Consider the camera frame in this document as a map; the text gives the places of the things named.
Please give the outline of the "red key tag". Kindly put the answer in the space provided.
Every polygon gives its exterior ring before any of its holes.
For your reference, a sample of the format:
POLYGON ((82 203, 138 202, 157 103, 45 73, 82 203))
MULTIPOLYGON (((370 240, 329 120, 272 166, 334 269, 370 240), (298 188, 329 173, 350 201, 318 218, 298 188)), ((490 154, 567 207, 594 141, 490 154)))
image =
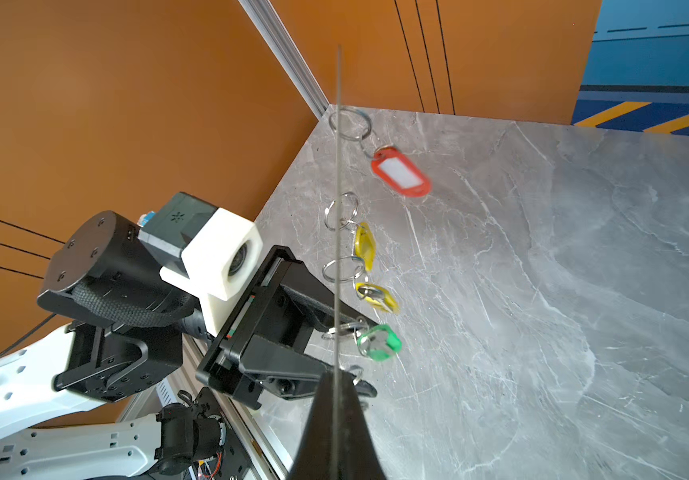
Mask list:
POLYGON ((431 193, 432 181, 396 147, 378 149, 371 163, 372 172, 394 192, 408 198, 431 193))

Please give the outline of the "yellow key tag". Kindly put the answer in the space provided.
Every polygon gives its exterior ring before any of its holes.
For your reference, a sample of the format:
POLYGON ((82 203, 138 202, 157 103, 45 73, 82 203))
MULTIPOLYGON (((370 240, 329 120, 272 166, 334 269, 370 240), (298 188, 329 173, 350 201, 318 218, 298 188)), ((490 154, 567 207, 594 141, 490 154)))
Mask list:
POLYGON ((398 301, 388 289, 368 282, 357 283, 355 289, 359 298, 368 302, 376 310, 392 314, 400 312, 398 301))
POLYGON ((359 223, 354 237, 354 256, 364 261, 366 272, 373 270, 376 250, 376 240, 369 224, 359 223))

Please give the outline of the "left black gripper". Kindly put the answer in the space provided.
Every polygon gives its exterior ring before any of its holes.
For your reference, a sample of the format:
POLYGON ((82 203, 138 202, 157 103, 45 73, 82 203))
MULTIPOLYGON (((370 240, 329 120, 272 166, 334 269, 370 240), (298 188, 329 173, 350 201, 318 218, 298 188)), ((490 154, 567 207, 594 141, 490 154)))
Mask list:
MULTIPOLYGON (((345 302, 340 326, 378 323, 345 302)), ((312 332, 334 327, 334 292, 286 246, 275 245, 198 367, 196 379, 254 410, 264 392, 309 398, 332 366, 304 353, 312 332)))

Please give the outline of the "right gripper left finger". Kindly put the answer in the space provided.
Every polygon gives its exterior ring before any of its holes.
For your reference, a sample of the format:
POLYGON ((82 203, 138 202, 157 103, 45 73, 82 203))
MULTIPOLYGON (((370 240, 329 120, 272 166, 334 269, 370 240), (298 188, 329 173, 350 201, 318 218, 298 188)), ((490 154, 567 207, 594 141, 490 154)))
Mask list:
POLYGON ((338 374, 326 372, 314 402, 288 479, 338 479, 338 374))

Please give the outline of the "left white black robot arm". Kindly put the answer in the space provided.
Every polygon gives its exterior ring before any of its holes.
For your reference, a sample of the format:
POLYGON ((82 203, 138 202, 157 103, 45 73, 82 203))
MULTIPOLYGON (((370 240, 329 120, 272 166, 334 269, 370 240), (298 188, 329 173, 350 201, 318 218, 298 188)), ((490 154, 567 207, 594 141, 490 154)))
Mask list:
POLYGON ((38 305, 68 325, 0 358, 0 479, 242 479, 250 457, 216 398, 256 409, 264 392, 312 400, 292 478, 385 475, 362 410, 376 389, 306 354, 336 314, 374 322, 234 213, 174 206, 144 225, 96 214, 50 260, 38 305), (157 386, 188 336, 208 342, 198 394, 127 422, 44 427, 157 386))

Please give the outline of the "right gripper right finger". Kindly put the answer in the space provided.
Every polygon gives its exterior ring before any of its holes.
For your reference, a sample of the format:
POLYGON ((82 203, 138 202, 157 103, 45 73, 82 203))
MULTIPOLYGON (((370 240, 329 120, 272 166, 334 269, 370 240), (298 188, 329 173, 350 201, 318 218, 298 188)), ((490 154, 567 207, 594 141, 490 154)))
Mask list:
POLYGON ((338 377, 338 479, 386 479, 353 378, 338 377))

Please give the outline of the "green key tag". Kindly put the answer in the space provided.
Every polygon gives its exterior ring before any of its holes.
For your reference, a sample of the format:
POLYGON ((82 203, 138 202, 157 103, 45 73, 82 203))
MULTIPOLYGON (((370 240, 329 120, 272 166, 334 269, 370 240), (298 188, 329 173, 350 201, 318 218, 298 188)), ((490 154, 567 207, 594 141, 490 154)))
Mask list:
POLYGON ((382 324, 365 330, 357 340, 360 354, 374 362, 384 362, 403 350, 403 342, 390 326, 382 324))

